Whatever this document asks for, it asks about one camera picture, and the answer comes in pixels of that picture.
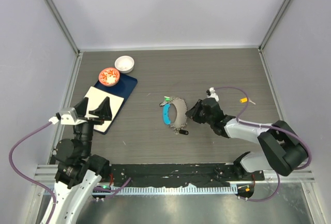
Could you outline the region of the large keyring with blue handle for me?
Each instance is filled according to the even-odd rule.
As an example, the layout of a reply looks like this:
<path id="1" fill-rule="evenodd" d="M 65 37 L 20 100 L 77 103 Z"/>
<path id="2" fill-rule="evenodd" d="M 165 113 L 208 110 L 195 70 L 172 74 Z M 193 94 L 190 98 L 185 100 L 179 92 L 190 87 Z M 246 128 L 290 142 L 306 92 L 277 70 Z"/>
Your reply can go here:
<path id="1" fill-rule="evenodd" d="M 159 104 L 162 107 L 162 119 L 163 123 L 173 129 L 176 135 L 180 134 L 179 130 L 186 130 L 187 126 L 187 116 L 186 112 L 188 111 L 187 103 L 185 99 L 179 97 L 171 97 L 170 102 L 165 101 L 164 96 L 163 101 Z M 170 117 L 170 109 L 175 110 L 175 117 Z"/>

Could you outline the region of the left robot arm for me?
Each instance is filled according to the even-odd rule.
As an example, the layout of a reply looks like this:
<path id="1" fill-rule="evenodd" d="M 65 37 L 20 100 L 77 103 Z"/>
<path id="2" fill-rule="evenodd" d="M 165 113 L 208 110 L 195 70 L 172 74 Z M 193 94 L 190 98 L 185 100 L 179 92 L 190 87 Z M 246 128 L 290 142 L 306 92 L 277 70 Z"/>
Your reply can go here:
<path id="1" fill-rule="evenodd" d="M 110 176 L 110 162 L 92 155 L 94 127 L 112 120 L 109 97 L 94 110 L 88 110 L 84 97 L 72 108 L 62 109 L 50 121 L 72 126 L 74 137 L 62 139 L 56 145 L 54 196 L 41 223 L 76 223 L 80 211 L 99 182 Z"/>

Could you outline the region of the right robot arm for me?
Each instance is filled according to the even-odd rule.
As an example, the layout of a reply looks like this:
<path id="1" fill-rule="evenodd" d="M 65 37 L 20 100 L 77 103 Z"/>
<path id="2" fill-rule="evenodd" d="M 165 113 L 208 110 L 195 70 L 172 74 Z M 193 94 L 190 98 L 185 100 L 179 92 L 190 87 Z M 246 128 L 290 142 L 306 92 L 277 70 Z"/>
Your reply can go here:
<path id="1" fill-rule="evenodd" d="M 288 176 L 294 170 L 303 169 L 311 162 L 311 155 L 303 141 L 284 121 L 273 124 L 245 122 L 221 110 L 214 98 L 205 98 L 186 112 L 186 116 L 199 124 L 209 124 L 215 134 L 260 145 L 261 153 L 247 152 L 235 161 L 234 175 L 247 179 L 258 170 L 274 170 Z"/>

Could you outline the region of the yellow tagged key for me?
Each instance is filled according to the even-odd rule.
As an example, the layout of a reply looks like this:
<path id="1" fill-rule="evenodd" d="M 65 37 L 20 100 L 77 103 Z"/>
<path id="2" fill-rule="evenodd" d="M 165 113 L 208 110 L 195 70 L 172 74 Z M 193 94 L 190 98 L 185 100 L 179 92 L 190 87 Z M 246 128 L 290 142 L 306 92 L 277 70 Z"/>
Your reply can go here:
<path id="1" fill-rule="evenodd" d="M 250 102 L 250 103 L 252 103 L 252 104 L 255 104 L 255 102 L 253 102 L 250 98 L 247 98 L 247 97 L 245 97 L 245 98 L 241 98 L 239 101 L 240 101 L 240 103 L 247 103 L 247 102 Z"/>

